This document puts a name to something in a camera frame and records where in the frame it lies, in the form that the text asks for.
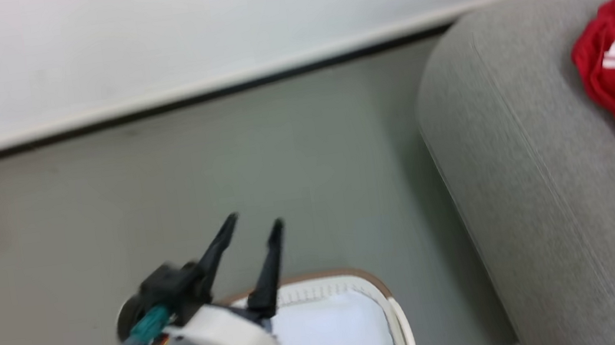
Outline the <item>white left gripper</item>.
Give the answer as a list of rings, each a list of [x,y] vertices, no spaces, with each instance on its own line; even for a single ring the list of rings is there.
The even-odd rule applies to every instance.
[[[197,261],[197,288],[213,286],[222,256],[229,247],[237,212],[229,214],[213,241]],[[281,271],[285,222],[278,218],[267,240],[268,253],[255,288],[246,300],[247,309],[201,306],[183,327],[167,327],[167,345],[280,345],[273,332]]]

